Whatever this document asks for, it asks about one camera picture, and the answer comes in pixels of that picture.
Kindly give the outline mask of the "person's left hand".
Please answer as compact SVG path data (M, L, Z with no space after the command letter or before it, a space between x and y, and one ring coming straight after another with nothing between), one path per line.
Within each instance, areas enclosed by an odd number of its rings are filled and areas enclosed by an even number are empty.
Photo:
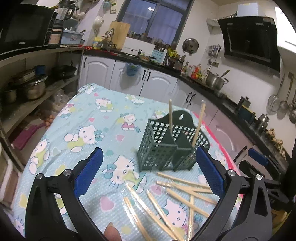
M121 236L119 231L114 227L113 223L110 222L105 231L104 236L107 238L108 241L121 241Z

